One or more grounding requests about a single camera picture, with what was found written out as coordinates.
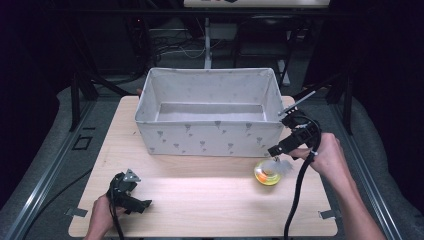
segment black wire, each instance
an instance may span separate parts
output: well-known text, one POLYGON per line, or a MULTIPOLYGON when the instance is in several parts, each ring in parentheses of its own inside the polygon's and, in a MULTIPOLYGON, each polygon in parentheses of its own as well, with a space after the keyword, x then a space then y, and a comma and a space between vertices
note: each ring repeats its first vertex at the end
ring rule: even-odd
POLYGON ((181 48, 185 49, 185 48, 188 48, 190 46, 196 46, 196 45, 203 47, 203 44, 201 42, 199 42, 198 40, 195 40, 195 39, 186 39, 184 41, 176 42, 176 43, 166 42, 166 43, 163 43, 161 45, 158 44, 157 46, 155 46, 155 49, 156 49, 155 52, 156 52, 156 55, 157 54, 163 54, 163 53, 168 52, 171 49, 181 49, 181 48))
POLYGON ((153 46, 154 47, 162 47, 162 46, 170 46, 170 45, 178 45, 184 46, 185 44, 193 44, 193 43, 201 44, 200 40, 192 39, 192 38, 180 38, 180 37, 155 37, 153 38, 153 46), (180 40, 176 42, 170 42, 169 40, 175 39, 180 40))
POLYGON ((299 205, 300 191, 302 189, 302 182, 303 182, 303 178, 305 176, 306 170, 308 169, 309 165, 314 161, 314 157, 315 157, 314 153, 317 151, 319 145, 321 144, 321 130, 320 130, 318 123, 316 123, 314 120, 312 120, 312 119, 310 119, 306 116, 297 116, 297 117, 307 119, 310 122, 312 122, 313 124, 315 124, 315 126, 318 128, 318 134, 317 134, 317 139, 316 139, 316 142, 314 144, 314 147, 312 148, 312 151, 309 153, 308 157, 303 162, 302 167, 299 170, 299 174, 297 175, 296 189, 295 189, 295 193, 294 193, 292 207, 291 207, 289 216, 287 217, 286 224, 284 226, 284 240, 289 239, 289 237, 288 237, 289 236, 289 228, 290 228, 291 221, 293 220, 294 214, 296 213, 297 206, 299 205))
POLYGON ((139 79, 140 77, 142 77, 143 75, 146 75, 146 74, 147 74, 147 67, 144 70, 142 70, 141 72, 134 73, 126 79, 107 80, 107 81, 117 86, 117 85, 121 85, 121 84, 124 84, 124 83, 134 82, 135 80, 139 79))
POLYGON ((124 240, 124 233, 122 232, 121 224, 119 223, 118 216, 116 214, 116 206, 115 206, 115 188, 117 181, 114 181, 114 184, 110 186, 110 203, 109 203, 109 211, 112 215, 113 224, 115 225, 116 231, 118 232, 119 239, 124 240))
POLYGON ((22 237, 22 239, 25 239, 29 233, 29 231, 31 230, 31 227, 34 225, 34 223, 37 221, 37 219, 41 216, 41 214, 47 209, 47 207, 54 201, 56 200, 56 198, 58 198, 64 191, 66 191, 69 187, 71 187, 72 185, 74 185, 76 182, 78 182, 79 180, 81 180, 83 177, 85 177, 87 174, 89 174, 91 171, 93 170, 93 168, 90 168, 87 172, 85 172, 84 174, 82 174, 80 177, 78 177, 77 179, 75 179, 74 181, 72 181, 71 183, 69 183, 66 187, 64 187, 60 192, 58 192, 55 196, 53 196, 52 199, 50 199, 50 201, 48 201, 46 203, 46 205, 44 205, 43 208, 41 208, 40 211, 38 211, 37 215, 35 215, 34 219, 31 221, 31 224, 29 225, 29 227, 27 228, 27 230, 25 231, 24 236, 22 237))

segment wooden tabletop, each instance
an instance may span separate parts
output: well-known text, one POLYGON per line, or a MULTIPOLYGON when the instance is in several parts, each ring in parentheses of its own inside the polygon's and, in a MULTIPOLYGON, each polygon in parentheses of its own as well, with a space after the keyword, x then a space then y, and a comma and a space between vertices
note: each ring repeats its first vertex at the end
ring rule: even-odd
POLYGON ((330 0, 184 0, 185 7, 195 8, 327 8, 330 0))
MULTIPOLYGON (((283 97, 288 106, 290 97, 283 97)), ((153 200, 143 214, 120 218, 126 237, 272 237, 282 236, 293 201, 302 160, 292 165, 274 186, 260 184, 254 174, 260 158, 149 155, 134 120, 138 97, 122 98, 100 150, 69 234, 86 234, 94 200, 106 193, 112 178, 132 169, 141 182, 132 191, 139 200, 153 200)), ((285 129, 282 138, 289 134, 285 129)), ((330 210, 320 176, 307 170, 290 236, 333 236, 333 219, 321 219, 330 210)), ((117 236, 111 230, 108 236, 117 236)))

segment storage box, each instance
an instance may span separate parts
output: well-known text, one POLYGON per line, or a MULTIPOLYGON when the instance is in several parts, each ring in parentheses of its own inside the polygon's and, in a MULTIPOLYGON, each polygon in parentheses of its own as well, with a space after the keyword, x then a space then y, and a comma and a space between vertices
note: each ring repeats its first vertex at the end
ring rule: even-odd
POLYGON ((264 157, 283 109, 269 68, 152 68, 135 120, 150 154, 264 157))

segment cable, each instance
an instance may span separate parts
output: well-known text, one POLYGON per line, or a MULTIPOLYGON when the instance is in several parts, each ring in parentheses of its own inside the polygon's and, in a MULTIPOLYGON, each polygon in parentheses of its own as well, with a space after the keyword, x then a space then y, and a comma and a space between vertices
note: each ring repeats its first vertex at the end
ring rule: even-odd
MULTIPOLYGON (((199 22, 199 19, 196 18, 196 21, 197 21, 197 25, 199 26, 200 31, 202 32, 203 36, 205 36, 205 32, 203 31, 203 28, 202 28, 202 25, 199 22)), ((206 51, 205 46, 203 46, 203 49, 201 49, 201 50, 185 49, 185 47, 188 47, 191 44, 193 44, 194 42, 196 42, 196 39, 190 38, 190 39, 186 39, 185 41, 180 42, 180 43, 174 43, 172 45, 166 45, 168 43, 168 41, 167 41, 168 38, 164 38, 164 37, 157 38, 157 39, 163 40, 162 45, 164 45, 164 46, 156 46, 155 52, 158 52, 158 53, 155 54, 155 57, 156 57, 157 61, 161 60, 162 55, 172 54, 172 53, 184 53, 187 57, 194 59, 194 58, 198 58, 198 57, 202 56, 203 53, 206 51), (177 48, 177 49, 181 49, 181 50, 168 51, 170 48, 177 48), (190 54, 188 54, 188 52, 191 52, 191 51, 201 51, 201 53, 196 55, 196 56, 191 56, 190 54)))
POLYGON ((83 177, 85 177, 87 174, 89 174, 91 171, 93 170, 93 168, 90 168, 89 170, 87 170, 84 174, 82 174, 80 177, 78 177, 77 179, 75 179, 74 181, 72 181, 71 183, 69 183, 67 186, 65 186, 61 191, 59 191, 55 196, 53 196, 52 199, 50 199, 50 201, 48 201, 46 203, 46 205, 44 205, 44 207, 37 213, 37 215, 35 215, 34 219, 31 221, 31 224, 29 225, 29 227, 27 228, 27 230, 25 231, 24 236, 22 237, 22 239, 25 239, 29 233, 29 230, 31 230, 31 227, 34 225, 34 223, 37 221, 37 219, 41 216, 41 214, 47 209, 47 207, 54 201, 56 200, 56 198, 58 198, 64 191, 66 191, 69 187, 71 187, 72 185, 74 185, 76 182, 78 182, 79 180, 81 180, 83 177))
POLYGON ((292 207, 291 207, 289 216, 287 217, 286 224, 284 226, 284 240, 289 239, 289 237, 288 237, 289 236, 289 228, 290 228, 291 221, 293 220, 294 214, 296 213, 297 206, 299 205, 300 191, 301 191, 301 188, 302 188, 302 182, 303 182, 303 178, 305 176, 306 170, 308 169, 309 165, 314 161, 314 157, 315 157, 314 153, 317 152, 318 147, 321 144, 321 129, 320 129, 318 123, 315 122, 314 120, 306 117, 306 116, 297 116, 297 118, 304 118, 306 120, 309 120, 313 124, 315 124, 315 126, 318 128, 318 134, 317 134, 317 140, 314 144, 314 147, 312 148, 312 150, 309 153, 306 160, 303 162, 302 167, 299 170, 299 174, 297 175, 296 189, 295 189, 295 193, 294 193, 292 207))
POLYGON ((109 211, 110 211, 110 214, 112 215, 113 224, 115 225, 116 231, 118 232, 119 239, 124 240, 124 233, 122 232, 121 224, 119 223, 118 216, 116 214, 114 188, 117 188, 117 187, 115 185, 116 185, 116 181, 114 181, 114 185, 112 186, 111 184, 109 188, 109 191, 110 191, 109 211))
POLYGON ((124 84, 124 83, 133 82, 133 81, 139 79, 140 77, 142 77, 143 75, 145 75, 146 72, 147 72, 146 69, 143 70, 142 72, 134 73, 131 76, 129 76, 128 78, 126 78, 126 79, 119 79, 119 80, 110 80, 110 79, 108 79, 107 81, 110 82, 110 83, 112 83, 112 84, 114 84, 114 85, 116 85, 116 86, 117 85, 120 85, 120 84, 124 84))
POLYGON ((195 44, 203 47, 202 42, 197 39, 185 39, 182 41, 177 41, 172 43, 169 43, 168 41, 169 39, 172 39, 172 38, 164 39, 163 37, 161 37, 161 40, 160 40, 161 42, 155 44, 156 51, 166 51, 167 49, 170 49, 170 48, 179 48, 179 47, 186 48, 186 47, 189 47, 190 45, 195 45, 195 44))
MULTIPOLYGON (((211 46, 211 49, 212 48, 215 48, 216 46, 218 46, 221 42, 222 42, 222 39, 219 40, 217 43, 215 43, 213 46, 211 46)), ((205 47, 203 47, 203 49, 198 49, 198 50, 196 50, 196 49, 186 50, 186 49, 184 49, 181 46, 175 46, 175 47, 180 48, 181 51, 162 52, 162 53, 157 54, 157 56, 162 56, 162 55, 166 55, 166 54, 173 54, 173 53, 184 53, 187 57, 194 59, 194 58, 201 57, 203 55, 203 53, 205 52, 205 50, 206 50, 205 47), (201 52, 201 53, 198 54, 198 55, 196 55, 196 56, 191 56, 191 55, 188 54, 188 52, 201 52)))

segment gray floor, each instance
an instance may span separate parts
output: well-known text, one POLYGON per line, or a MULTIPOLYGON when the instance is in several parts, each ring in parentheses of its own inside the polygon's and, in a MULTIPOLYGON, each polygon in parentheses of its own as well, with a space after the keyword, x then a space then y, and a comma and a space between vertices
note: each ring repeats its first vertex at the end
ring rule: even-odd
MULTIPOLYGON (((212 68, 232 67, 228 44, 230 43, 220 42, 215 46, 212 68)), ((282 90, 283 95, 293 95, 302 90, 301 86, 312 49, 312 45, 299 44, 289 68, 292 84, 282 90)), ((203 68, 204 55, 191 58, 186 56, 186 53, 164 54, 158 62, 158 67, 203 68)), ((242 66, 262 67, 255 61, 246 61, 245 64, 242 66)), ((120 87, 129 92, 135 92, 136 88, 143 86, 144 78, 145 76, 122 84, 120 87)), ((83 121, 77 131, 71 134, 68 132, 71 126, 70 90, 65 89, 58 94, 61 105, 54 126, 20 185, 0 212, 0 239, 21 239, 23 231, 28 228, 35 212, 66 185, 93 166, 119 102, 119 97, 115 93, 101 85, 96 87, 100 93, 96 102, 87 102, 81 97, 83 121), (74 144, 79 136, 91 138, 86 150, 75 150, 78 146, 74 144), (48 182, 46 171, 52 167, 51 171, 54 173, 54 177, 50 179, 52 184, 38 185, 40 181, 48 182), (34 194, 40 191, 44 195, 34 194)), ((424 239, 423 217, 402 197, 388 174, 384 148, 364 108, 354 101, 352 112, 354 134, 350 136, 340 126, 340 107, 327 105, 323 98, 324 94, 325 90, 322 90, 302 103, 300 107, 319 121, 324 131, 334 132, 339 137, 361 195, 387 237, 389 239, 424 239)), ((73 239, 67 233, 71 217, 64 215, 64 212, 68 208, 77 206, 87 179, 88 175, 55 199, 35 221, 26 239, 73 239)), ((325 180, 323 182, 330 204, 334 210, 337 210, 334 193, 325 180)), ((342 219, 337 219, 337 224, 339 233, 328 239, 344 239, 342 219)))

